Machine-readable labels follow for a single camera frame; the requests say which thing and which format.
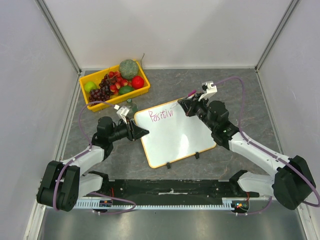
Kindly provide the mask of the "white whiteboard orange frame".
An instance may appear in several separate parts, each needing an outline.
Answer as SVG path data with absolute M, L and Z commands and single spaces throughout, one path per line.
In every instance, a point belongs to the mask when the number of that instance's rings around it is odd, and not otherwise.
M 134 115 L 137 126 L 149 131 L 141 138 L 148 165 L 155 169 L 216 147 L 211 131 L 197 116 L 188 117 L 169 101 Z

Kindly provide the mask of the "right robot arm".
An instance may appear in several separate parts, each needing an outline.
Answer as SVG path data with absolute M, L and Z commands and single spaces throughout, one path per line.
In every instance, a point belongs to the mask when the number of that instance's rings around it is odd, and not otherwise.
M 223 102 L 208 101 L 202 94 L 177 101 L 187 117 L 196 116 L 211 131 L 214 142 L 237 153 L 262 168 L 266 174 L 254 174 L 241 170 L 234 175 L 229 191 L 235 197 L 245 192 L 275 198 L 289 210 L 306 204 L 310 194 L 320 195 L 306 160 L 298 155 L 289 157 L 272 151 L 250 138 L 229 121 L 229 111 Z

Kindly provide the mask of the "green mango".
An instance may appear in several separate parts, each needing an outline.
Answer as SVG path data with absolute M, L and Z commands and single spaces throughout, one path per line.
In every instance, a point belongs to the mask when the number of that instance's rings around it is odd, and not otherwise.
M 128 94 L 132 91 L 134 91 L 135 89 L 132 87 L 132 86 L 129 86 L 129 85 L 126 85 L 126 86 L 123 86 L 119 89 L 118 91 L 118 94 L 119 95 L 125 95 L 125 94 Z

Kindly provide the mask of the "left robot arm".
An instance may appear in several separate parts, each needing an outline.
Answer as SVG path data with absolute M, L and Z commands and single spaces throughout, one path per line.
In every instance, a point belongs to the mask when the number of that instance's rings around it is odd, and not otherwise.
M 37 203 L 69 212 L 78 198 L 92 192 L 99 197 L 106 196 L 110 191 L 109 183 L 104 181 L 107 176 L 87 171 L 110 156 L 114 142 L 121 139 L 135 141 L 149 133 L 149 130 L 137 126 L 128 118 L 115 124 L 111 117 L 101 117 L 96 133 L 84 151 L 70 159 L 48 163 L 36 194 Z

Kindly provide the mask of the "purple grape bunch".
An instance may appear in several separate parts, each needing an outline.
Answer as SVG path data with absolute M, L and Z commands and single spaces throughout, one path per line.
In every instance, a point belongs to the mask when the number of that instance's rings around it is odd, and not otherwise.
M 88 101 L 90 103 L 93 103 L 106 102 L 110 100 L 113 94 L 109 90 L 109 81 L 107 80 L 107 75 L 95 84 L 97 85 L 97 89 L 92 90 L 90 93 L 88 93 Z

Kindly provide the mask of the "yellow plastic bin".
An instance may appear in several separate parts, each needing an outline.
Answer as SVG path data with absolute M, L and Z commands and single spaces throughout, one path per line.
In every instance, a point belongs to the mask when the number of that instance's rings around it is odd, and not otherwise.
M 97 111 L 100 111 L 100 110 L 102 110 L 104 108 L 109 107 L 110 104 L 115 105 L 115 104 L 124 102 L 127 99 L 132 99 L 132 98 L 137 97 L 139 95 L 145 94 L 145 93 L 147 93 L 149 91 L 150 83 L 149 83 L 149 81 L 148 81 L 148 79 L 147 79 L 147 77 L 146 77 L 141 65 L 139 64 L 139 62 L 137 60 L 133 60 L 133 61 L 135 61 L 137 63 L 137 65 L 138 65 L 138 67 L 139 67 L 139 71 L 138 71 L 137 76 L 140 76 L 140 77 L 142 77 L 144 79 L 144 87 L 142 87 L 140 89 L 134 89 L 134 91 L 129 92 L 127 94 L 123 94 L 123 95 L 119 95 L 119 93 L 117 95 L 113 94 L 111 96 L 111 98 L 109 100 L 107 100 L 107 101 L 89 102 L 89 94 L 87 92 L 85 92 L 84 85 L 89 81 L 92 81 L 92 82 L 97 84 L 98 81 L 103 79 L 109 72 L 111 72 L 111 71 L 112 72 L 119 71 L 119 65 L 106 68 L 104 70 L 92 73 L 90 75 L 81 77 L 79 79 L 79 83 L 80 83 L 80 86 L 81 86 L 83 97 L 84 97 L 85 103 L 87 104 L 87 108 L 89 110 L 91 110 L 93 112 L 97 112 Z M 132 87 L 132 80 L 128 80 L 128 79 L 126 79 L 126 80 L 129 81 L 130 86 Z

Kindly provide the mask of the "pink marker cap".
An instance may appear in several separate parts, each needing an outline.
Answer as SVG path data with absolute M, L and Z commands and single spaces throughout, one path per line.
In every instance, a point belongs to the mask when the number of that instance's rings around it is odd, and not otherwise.
M 197 92 L 196 90 L 193 90 L 192 92 L 190 92 L 190 93 L 187 95 L 187 97 L 190 97 L 190 96 L 194 95 L 196 92 Z

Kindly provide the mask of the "green apple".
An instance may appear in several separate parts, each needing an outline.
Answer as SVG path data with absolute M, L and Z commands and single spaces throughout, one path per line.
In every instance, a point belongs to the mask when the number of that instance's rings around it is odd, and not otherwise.
M 84 84 L 83 88 L 86 93 L 90 93 L 92 90 L 96 90 L 98 87 L 93 81 L 88 81 Z

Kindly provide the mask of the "green melon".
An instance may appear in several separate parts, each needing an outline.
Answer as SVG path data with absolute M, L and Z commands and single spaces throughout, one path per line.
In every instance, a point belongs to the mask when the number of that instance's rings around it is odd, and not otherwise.
M 132 80 L 138 75 L 139 66 L 132 59 L 126 59 L 119 64 L 118 70 L 124 79 Z

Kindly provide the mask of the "red apple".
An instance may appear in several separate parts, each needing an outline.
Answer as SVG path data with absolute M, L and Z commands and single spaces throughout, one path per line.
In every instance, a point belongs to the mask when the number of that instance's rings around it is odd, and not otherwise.
M 141 89 L 144 87 L 145 81 L 141 76 L 135 76 L 132 81 L 131 85 L 135 90 Z

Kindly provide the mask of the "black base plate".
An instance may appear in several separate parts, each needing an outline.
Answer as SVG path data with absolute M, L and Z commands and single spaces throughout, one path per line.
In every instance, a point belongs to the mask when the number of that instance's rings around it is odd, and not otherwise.
M 258 198 L 233 181 L 217 179 L 115 179 L 103 181 L 97 191 L 135 202 L 139 206 L 221 205 L 223 198 Z

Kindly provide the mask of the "small glass bottle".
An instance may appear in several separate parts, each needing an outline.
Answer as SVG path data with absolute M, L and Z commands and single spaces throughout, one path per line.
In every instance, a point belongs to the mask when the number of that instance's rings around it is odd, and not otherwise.
M 131 98 L 126 100 L 126 106 L 129 109 L 129 113 L 134 115 L 138 111 L 138 106 Z

